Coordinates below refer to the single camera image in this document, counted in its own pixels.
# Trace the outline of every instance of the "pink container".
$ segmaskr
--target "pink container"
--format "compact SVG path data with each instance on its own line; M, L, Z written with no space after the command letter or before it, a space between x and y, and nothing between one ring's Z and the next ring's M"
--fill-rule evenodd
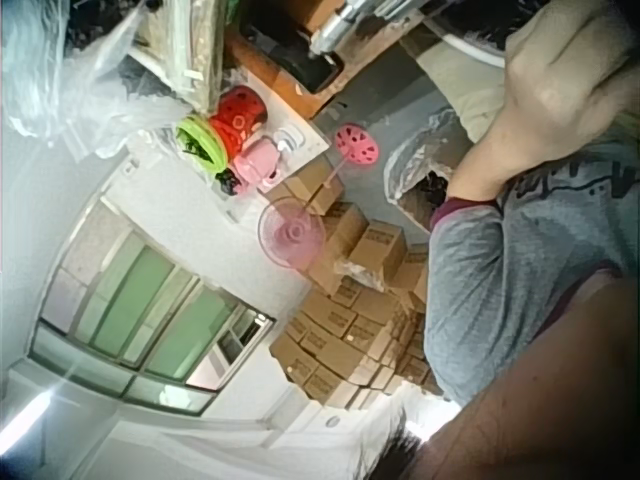
M269 137L262 137L240 152L233 160L232 169L241 181L258 186L278 175L280 152Z

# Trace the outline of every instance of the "pink fan grille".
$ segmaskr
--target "pink fan grille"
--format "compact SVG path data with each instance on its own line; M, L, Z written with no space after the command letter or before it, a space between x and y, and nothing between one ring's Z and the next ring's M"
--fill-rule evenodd
M271 261L304 270L322 250L325 231L320 216L312 215L304 202L289 197L276 200L262 212L258 238Z
M372 165L380 156L378 144L364 128L348 123L336 132L336 147L351 163Z

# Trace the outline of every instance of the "stack of cardboard boxes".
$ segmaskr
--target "stack of cardboard boxes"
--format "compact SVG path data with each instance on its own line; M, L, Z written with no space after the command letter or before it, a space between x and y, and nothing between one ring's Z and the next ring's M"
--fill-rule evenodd
M286 197L308 202L315 196L310 204L311 211L317 215L325 215L344 193L344 185L337 175L331 179L328 186L324 185L332 173L331 163L324 155L320 155L264 196L272 203Z
M407 248L400 228L368 224L353 204L335 205L325 226L325 252L305 272L315 288L272 355L325 406L368 409L405 380L425 388L431 378L422 347L426 245ZM337 259L360 266L356 277L375 280L385 291L336 274Z

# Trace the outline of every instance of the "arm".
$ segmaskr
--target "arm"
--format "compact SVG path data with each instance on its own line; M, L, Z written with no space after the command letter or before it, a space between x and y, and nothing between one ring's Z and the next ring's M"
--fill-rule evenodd
M617 478L638 438L637 305L618 281L567 313L426 445L426 478Z
M635 38L604 0L552 2L507 42L505 105L448 196L493 200L511 178L578 151L637 102Z

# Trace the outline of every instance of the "window frame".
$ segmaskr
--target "window frame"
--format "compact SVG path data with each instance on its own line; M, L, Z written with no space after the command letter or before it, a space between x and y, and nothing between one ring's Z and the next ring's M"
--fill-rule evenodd
M48 321L46 318L42 316L44 311L44 306L47 298L51 294L51 286L53 285L54 279L56 278L60 270L65 270L64 260L69 254L69 252L71 251L71 249L73 248L73 242L77 237L78 232L80 232L83 225L85 224L85 221L91 215L93 208L99 203L101 203L103 206L111 210L114 215L124 218L127 222L127 228L118 236L117 240L113 243L113 245L109 249L107 255L105 256L105 258L103 259L100 265L100 269L98 273L91 280L91 283L87 286L86 292L82 297L82 300L78 306L78 309L74 313L73 321L69 326L68 332L64 332L63 330L61 330L56 325L54 325L53 323L51 323L50 321ZM142 313L140 318L137 320L136 325L132 329L131 333L129 334L127 340L125 341L122 348L118 352L117 356L112 357L106 354L105 352L102 352L100 349L98 349L93 345L94 340L97 337L100 331L100 328L105 320L106 312L108 311L109 307L105 310L105 312L103 312L98 326L93 331L91 338L87 343L84 343L81 340L77 339L75 336L75 333L78 329L82 316L85 313L87 306L89 305L89 301L95 294L101 279L103 278L105 272L107 271L111 263L116 258L118 251L120 250L120 248L122 248L122 246L125 244L125 242L127 241L130 235L135 235L142 241L142 243L144 244L144 247L142 250L144 250L144 248L150 248L154 250L155 253L163 256L168 261L170 261L173 264L173 269L171 270L171 272L163 282L158 292L156 292L156 294L152 298L149 305L146 306L144 312ZM133 267L133 265L135 265L135 261L129 267L129 270L124 275L118 288L120 288L122 284L125 283L126 278L130 274L130 269ZM124 360L125 353L127 352L129 346L131 345L131 342L134 340L135 334L144 324L144 320L147 318L147 315L149 314L151 309L154 308L157 302L161 299L161 294L167 288L167 284L169 283L169 281L181 270L191 275L191 278L186 283L186 286L183 288L183 290L180 292L177 298L172 302L171 307L168 309L168 311L163 316L162 320L159 322L158 327L154 330L152 336L149 338L144 349L138 356L138 360L135 363L131 363L131 362L128 362L127 360ZM231 315L229 315L227 320L224 322L223 326L220 328L220 331L218 331L216 335L211 339L211 341L199 354L197 360L194 361L193 365L191 365L191 367L189 368L189 371L179 381L176 381L175 379L172 379L170 377L164 377L156 373L147 371L146 367L148 366L149 362L153 358L154 352L157 351L157 349L160 347L163 339L167 338L167 336L169 335L172 321L178 318L180 313L183 312L184 309L188 307L190 302L195 301L195 299L197 299L198 297L198 294L204 291L204 289L211 290L223 297L228 297L237 304L233 312L231 313ZM246 345L242 345L242 342L240 341L240 337L238 337L236 333L233 331L233 327L235 326L236 322L238 322L242 318L242 315L247 310L255 312L256 318L260 319L264 323L260 325L260 328L251 337L251 340L249 340L249 342L247 342ZM175 261L172 255L170 255L167 251L165 251L164 248L156 244L153 241L153 239L151 239L144 231L138 228L127 216L117 212L117 210L114 209L107 201L104 201L104 199L98 198L93 203L93 205L91 205L89 208L87 208L87 210L85 210L80 222L76 225L76 227L74 227L70 239L65 244L62 252L56 259L55 267L52 269L52 273L48 278L48 284L45 289L45 292L39 307L38 319L35 322L35 328L33 330L33 334L29 342L28 357L34 360L39 365L41 365L42 367L46 368L47 370L55 373L56 375L67 377L68 372L63 372L62 371L63 369L56 366L55 362L42 357L41 355L37 354L34 351L34 345L36 342L36 337L38 335L38 329L40 328L47 329L51 333L56 335L62 342L64 342L64 344L69 346L69 348L79 349L84 354L89 355L100 362L106 363L109 367L122 370L131 376L126 387L119 394L114 393L114 391L106 387L101 387L100 385L87 382L86 380L71 374L67 378L69 378L74 383L84 388L87 388L91 391L95 391L105 396L108 396L110 398L118 399L124 403L143 406L145 408L149 408L157 411L163 411L167 413L176 413L176 414L186 415L191 417L200 417L211 406L211 404L215 401L215 399L222 392L222 390L229 383L229 381L242 368L242 366L246 363L247 359L255 352L257 346L268 335L271 329L275 326L275 323L276 323L275 319L261 313L258 309L247 304L242 299L235 297L234 295L230 294L223 288L213 287L209 285L203 278L199 277L196 274L193 274L187 268L184 268L180 264L180 262ZM226 360L226 358L224 357L224 351L219 346L220 340L227 333L230 333L233 336L234 340L242 347L242 351L231 364L229 364L229 362ZM196 385L188 384L187 382L189 378L193 375L195 370L200 366L204 358L211 353L215 353L213 352L213 349L215 347L217 347L218 350L220 350L220 354L222 355L222 360L224 360L224 363L225 363L225 365L223 365L225 366L225 372L223 375L220 376L218 387L215 389L209 389L209 388L203 388L203 387L198 387ZM172 408L165 405L150 404L135 398L126 398L127 393L129 392L131 386L133 385L133 383L138 377L146 378L154 382L163 383L165 385L176 386L181 389L185 389L187 391L192 390L195 392L203 392L208 395L211 395L211 398L206 402L202 410L198 412L193 412L193 411L179 409L179 408Z

